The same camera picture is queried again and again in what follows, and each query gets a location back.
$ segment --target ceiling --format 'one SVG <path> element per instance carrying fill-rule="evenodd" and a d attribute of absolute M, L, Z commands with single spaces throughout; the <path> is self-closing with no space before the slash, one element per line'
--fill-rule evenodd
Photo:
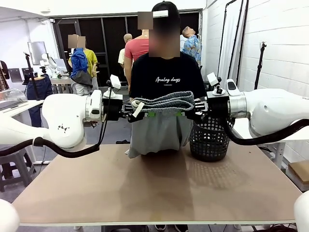
<path fill-rule="evenodd" d="M 10 21 L 18 18 L 37 18 L 37 17 L 42 17 L 42 15 L 6 7 L 0 7 L 0 21 Z"/>

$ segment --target concrete floor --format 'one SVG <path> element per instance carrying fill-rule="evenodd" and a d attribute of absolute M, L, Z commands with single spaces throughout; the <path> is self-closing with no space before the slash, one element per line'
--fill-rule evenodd
<path fill-rule="evenodd" d="M 31 125 L 30 117 L 28 112 L 24 112 L 22 114 L 22 118 L 25 124 Z M 46 126 L 47 123 L 43 119 L 43 125 Z M 95 144 L 98 141 L 100 126 L 97 125 L 95 128 L 85 128 L 85 134 L 87 137 L 87 144 Z M 103 144 L 115 144 L 116 141 L 127 140 L 130 141 L 131 137 L 131 124 L 127 122 L 125 119 L 119 119 L 116 122 L 108 122 L 105 137 L 103 140 Z M 53 160 L 56 156 L 56 153 L 48 147 L 35 147 L 34 153 L 36 155 L 37 160 Z M 36 166 L 37 173 L 32 177 L 35 178 L 40 169 L 41 171 L 46 166 Z M 14 176 L 19 176 L 18 171 L 14 171 Z M 0 199 L 4 199 L 8 202 L 13 202 L 17 196 L 25 189 L 22 183 L 16 183 L 12 185 L 8 185 L 5 187 L 5 192 L 0 192 Z M 154 226 L 149 226 L 150 232 L 157 231 Z M 251 227 L 243 227 L 243 232 L 252 232 Z M 24 227 L 21 226 L 17 230 L 18 232 L 74 232 L 73 227 Z M 79 232 L 100 232 L 100 226 L 87 226 L 83 227 Z M 176 232 L 173 225 L 169 225 L 165 230 L 166 232 Z M 190 232 L 240 232 L 241 230 L 235 229 L 233 225 L 189 225 Z"/>

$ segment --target robot logo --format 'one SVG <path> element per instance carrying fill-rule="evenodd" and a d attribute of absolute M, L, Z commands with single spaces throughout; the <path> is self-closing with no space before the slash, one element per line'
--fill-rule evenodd
<path fill-rule="evenodd" d="M 67 131 L 67 129 L 69 129 L 69 127 L 63 127 L 63 124 L 61 125 L 61 126 L 58 126 L 58 130 L 59 129 L 62 129 L 62 130 L 64 130 L 64 133 L 66 133 L 66 131 Z"/>

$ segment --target blue floral shirt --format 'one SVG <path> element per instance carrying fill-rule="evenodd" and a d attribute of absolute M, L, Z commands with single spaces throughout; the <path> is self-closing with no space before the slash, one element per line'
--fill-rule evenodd
<path fill-rule="evenodd" d="M 184 43 L 183 52 L 194 57 L 198 63 L 198 66 L 201 66 L 202 44 L 200 43 L 196 35 L 191 36 Z"/>

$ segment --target table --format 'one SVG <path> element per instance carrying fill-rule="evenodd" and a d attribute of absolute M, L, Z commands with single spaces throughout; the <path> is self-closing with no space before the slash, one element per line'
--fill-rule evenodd
<path fill-rule="evenodd" d="M 34 107 L 37 105 L 40 105 L 44 102 L 44 100 L 28 100 L 28 102 L 26 104 L 22 104 L 22 106 L 14 108 L 12 110 L 6 111 L 4 112 L 5 115 L 8 115 L 10 117 L 13 117 L 14 119 L 16 119 L 19 122 L 24 122 L 23 117 L 21 116 L 21 113 Z M 42 165 L 42 161 L 36 160 L 34 152 L 33 152 L 33 148 L 32 146 L 28 146 L 25 148 L 27 151 L 27 154 L 29 155 L 31 161 L 33 164 L 35 165 Z M 50 161 L 44 161 L 44 164 L 49 164 Z"/>
<path fill-rule="evenodd" d="M 256 147 L 231 142 L 220 162 L 179 152 L 129 159 L 128 145 L 57 156 L 17 197 L 21 225 L 293 223 L 301 192 Z"/>
<path fill-rule="evenodd" d="M 247 118 L 237 118 L 235 120 L 233 131 L 243 139 L 252 138 L 249 132 L 249 120 Z M 298 132 L 292 134 L 291 136 L 280 140 L 278 143 L 275 143 L 276 151 L 274 152 L 275 153 L 274 163 L 277 165 L 277 167 L 281 168 L 286 142 L 299 142 L 308 140 L 309 140 L 309 127 L 304 127 Z"/>
<path fill-rule="evenodd" d="M 58 79 L 52 78 L 51 82 L 52 82 L 52 86 L 54 89 L 54 93 L 63 93 L 63 90 L 62 90 L 63 87 L 66 88 L 65 90 L 66 93 L 73 93 L 73 90 L 71 88 L 71 79 L 69 77 L 63 78 L 63 79 L 62 78 L 58 78 Z"/>

